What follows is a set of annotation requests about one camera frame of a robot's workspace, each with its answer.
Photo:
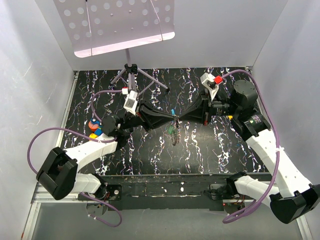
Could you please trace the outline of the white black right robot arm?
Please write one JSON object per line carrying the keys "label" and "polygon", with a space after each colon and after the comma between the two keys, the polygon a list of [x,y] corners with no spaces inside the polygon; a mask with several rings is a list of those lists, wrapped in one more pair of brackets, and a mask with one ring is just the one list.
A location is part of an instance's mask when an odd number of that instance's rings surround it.
{"label": "white black right robot arm", "polygon": [[269,206],[284,224],[312,211],[320,203],[320,186],[314,185],[293,164],[280,146],[274,128],[255,109],[258,93],[255,85],[238,80],[230,98],[219,101],[216,95],[222,80],[203,80],[204,91],[185,113],[181,121],[207,125],[212,116],[231,116],[234,130],[254,150],[272,174],[269,184],[239,172],[226,180],[226,192],[232,199],[248,196],[253,202],[227,216],[222,222],[232,223],[252,214],[261,204]]}

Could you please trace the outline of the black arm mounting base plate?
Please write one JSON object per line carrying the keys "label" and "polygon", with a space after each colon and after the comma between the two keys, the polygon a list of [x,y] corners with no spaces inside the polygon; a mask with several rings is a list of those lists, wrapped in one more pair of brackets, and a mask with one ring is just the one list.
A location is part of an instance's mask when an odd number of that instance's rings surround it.
{"label": "black arm mounting base plate", "polygon": [[244,206],[249,197],[227,190],[229,174],[105,175],[103,200],[118,210],[182,210]]}

